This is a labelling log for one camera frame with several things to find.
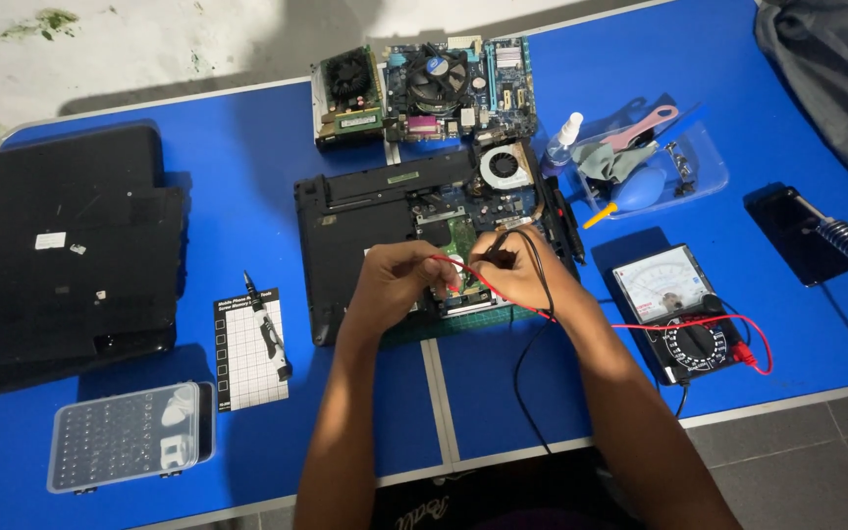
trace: spray bottle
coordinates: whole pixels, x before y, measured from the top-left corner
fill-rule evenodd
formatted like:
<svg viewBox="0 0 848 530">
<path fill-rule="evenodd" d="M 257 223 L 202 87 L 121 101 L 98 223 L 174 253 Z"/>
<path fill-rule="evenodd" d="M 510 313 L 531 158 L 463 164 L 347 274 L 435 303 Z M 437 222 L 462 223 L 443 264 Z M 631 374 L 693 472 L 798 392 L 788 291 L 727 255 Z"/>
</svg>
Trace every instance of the spray bottle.
<svg viewBox="0 0 848 530">
<path fill-rule="evenodd" d="M 545 154 L 542 156 L 542 175 L 558 176 L 571 160 L 571 144 L 578 139 L 584 117 L 580 112 L 572 112 L 568 121 L 561 126 L 557 135 L 548 140 Z"/>
</svg>

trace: white wall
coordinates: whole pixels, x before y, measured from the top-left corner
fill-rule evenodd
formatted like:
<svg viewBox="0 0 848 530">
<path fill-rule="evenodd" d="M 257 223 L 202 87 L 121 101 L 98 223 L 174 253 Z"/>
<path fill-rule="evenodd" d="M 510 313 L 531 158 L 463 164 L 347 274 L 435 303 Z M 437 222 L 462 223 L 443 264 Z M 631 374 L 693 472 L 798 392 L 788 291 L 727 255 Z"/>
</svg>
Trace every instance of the white wall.
<svg viewBox="0 0 848 530">
<path fill-rule="evenodd" d="M 363 42 L 493 37 L 633 3 L 0 0 L 0 134 L 59 114 L 302 76 Z M 76 20 L 51 27 L 55 8 Z"/>
</svg>

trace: cpu fan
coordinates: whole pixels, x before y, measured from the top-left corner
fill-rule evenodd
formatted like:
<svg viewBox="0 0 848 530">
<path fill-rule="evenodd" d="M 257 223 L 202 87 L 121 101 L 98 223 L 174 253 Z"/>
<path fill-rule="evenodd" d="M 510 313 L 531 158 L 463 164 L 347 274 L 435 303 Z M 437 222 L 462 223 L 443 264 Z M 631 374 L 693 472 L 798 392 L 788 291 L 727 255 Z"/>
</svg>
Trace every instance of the cpu fan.
<svg viewBox="0 0 848 530">
<path fill-rule="evenodd" d="M 339 101 L 364 94 L 371 85 L 369 70 L 369 58 L 361 48 L 330 58 L 326 66 L 330 93 Z"/>
<path fill-rule="evenodd" d="M 469 71 L 466 52 L 450 54 L 428 43 L 411 59 L 408 70 L 408 95 L 423 112 L 446 115 L 454 111 L 466 94 Z"/>
</svg>

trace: multimeter dial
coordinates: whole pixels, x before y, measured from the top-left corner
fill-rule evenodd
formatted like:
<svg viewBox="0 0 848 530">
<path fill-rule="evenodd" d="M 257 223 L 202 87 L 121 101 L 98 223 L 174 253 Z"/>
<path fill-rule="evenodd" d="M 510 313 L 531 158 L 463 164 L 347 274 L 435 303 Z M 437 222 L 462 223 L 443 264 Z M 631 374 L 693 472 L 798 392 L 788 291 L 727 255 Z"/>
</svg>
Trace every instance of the multimeter dial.
<svg viewBox="0 0 848 530">
<path fill-rule="evenodd" d="M 679 319 L 672 319 L 668 325 L 677 323 Z M 669 329 L 662 339 L 669 354 L 689 371 L 711 370 L 728 355 L 728 344 L 720 326 L 691 325 Z"/>
</svg>

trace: multimeter display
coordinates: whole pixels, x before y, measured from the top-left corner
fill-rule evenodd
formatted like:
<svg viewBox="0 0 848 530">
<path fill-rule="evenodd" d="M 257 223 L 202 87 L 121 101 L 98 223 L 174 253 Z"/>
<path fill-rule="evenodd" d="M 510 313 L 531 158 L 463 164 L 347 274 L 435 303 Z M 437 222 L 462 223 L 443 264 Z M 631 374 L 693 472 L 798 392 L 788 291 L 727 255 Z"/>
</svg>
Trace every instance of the multimeter display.
<svg viewBox="0 0 848 530">
<path fill-rule="evenodd" d="M 631 312 L 643 325 L 664 327 L 725 314 L 712 284 L 685 244 L 612 272 Z M 643 355 L 656 361 L 648 364 L 665 385 L 682 384 L 735 364 L 729 347 L 742 340 L 728 319 L 632 333 Z"/>
<path fill-rule="evenodd" d="M 712 286 L 685 245 L 613 270 L 640 323 L 702 305 Z"/>
</svg>

